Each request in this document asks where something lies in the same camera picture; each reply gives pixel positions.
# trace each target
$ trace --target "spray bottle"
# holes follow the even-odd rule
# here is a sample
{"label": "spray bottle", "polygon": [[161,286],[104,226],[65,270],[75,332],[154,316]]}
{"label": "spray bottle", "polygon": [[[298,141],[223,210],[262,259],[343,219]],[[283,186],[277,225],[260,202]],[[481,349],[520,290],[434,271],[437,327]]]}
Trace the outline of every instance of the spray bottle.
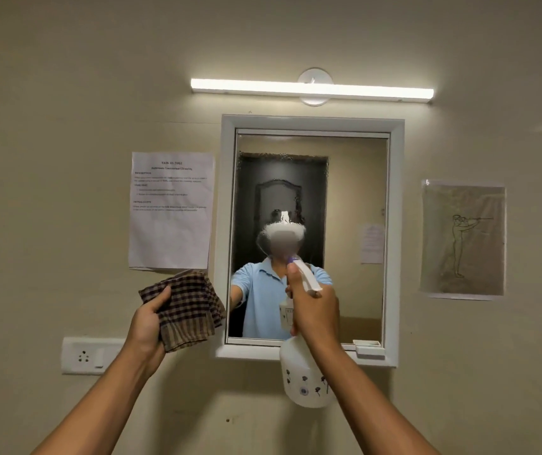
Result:
{"label": "spray bottle", "polygon": [[[319,282],[311,269],[299,257],[290,259],[302,275],[302,286],[312,296],[321,291]],[[290,330],[293,324],[294,300],[287,297],[279,305],[281,325]],[[305,339],[298,334],[284,341],[279,349],[279,360],[283,369],[283,389],[294,403],[311,408],[326,407],[335,399],[328,381],[321,373],[309,351]]]}

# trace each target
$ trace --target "light blue polo shirt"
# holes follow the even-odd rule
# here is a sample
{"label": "light blue polo shirt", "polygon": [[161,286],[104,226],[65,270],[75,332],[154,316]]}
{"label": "light blue polo shirt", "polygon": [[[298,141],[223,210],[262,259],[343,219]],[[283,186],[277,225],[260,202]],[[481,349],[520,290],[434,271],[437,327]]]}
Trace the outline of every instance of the light blue polo shirt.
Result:
{"label": "light blue polo shirt", "polygon": [[[332,283],[323,268],[311,265],[311,271],[319,283]],[[286,298],[287,280],[273,271],[270,258],[241,267],[233,275],[231,285],[238,286],[244,293],[241,303],[246,300],[248,302],[245,308],[244,338],[290,338],[290,332],[281,328],[279,319],[279,304]]]}

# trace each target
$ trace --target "dark door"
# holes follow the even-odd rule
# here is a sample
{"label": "dark door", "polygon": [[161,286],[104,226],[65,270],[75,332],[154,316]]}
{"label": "dark door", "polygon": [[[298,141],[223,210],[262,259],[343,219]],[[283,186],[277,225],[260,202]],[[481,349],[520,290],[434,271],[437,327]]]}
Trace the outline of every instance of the dark door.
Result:
{"label": "dark door", "polygon": [[[306,263],[323,267],[327,165],[327,158],[318,156],[240,154],[232,272],[266,257],[256,245],[258,233],[271,218],[273,210],[295,211],[297,204],[300,204],[307,228],[299,255]],[[243,304],[231,313],[231,337],[241,337],[245,306]]]}

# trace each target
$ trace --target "switch plate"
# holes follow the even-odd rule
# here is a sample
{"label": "switch plate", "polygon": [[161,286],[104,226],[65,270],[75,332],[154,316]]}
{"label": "switch plate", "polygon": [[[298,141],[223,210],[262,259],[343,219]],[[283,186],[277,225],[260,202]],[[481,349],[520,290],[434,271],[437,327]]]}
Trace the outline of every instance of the switch plate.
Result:
{"label": "switch plate", "polygon": [[102,375],[125,342],[124,338],[64,337],[60,354],[63,374]]}

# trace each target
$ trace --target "led light bar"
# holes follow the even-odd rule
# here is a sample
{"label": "led light bar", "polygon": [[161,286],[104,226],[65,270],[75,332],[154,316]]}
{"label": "led light bar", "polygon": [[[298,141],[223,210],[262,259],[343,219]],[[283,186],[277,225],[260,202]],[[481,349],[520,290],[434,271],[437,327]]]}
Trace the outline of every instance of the led light bar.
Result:
{"label": "led light bar", "polygon": [[392,88],[323,83],[292,83],[281,81],[245,81],[224,79],[191,79],[195,93],[258,94],[327,99],[393,100],[395,102],[428,102],[434,90],[423,88]]}

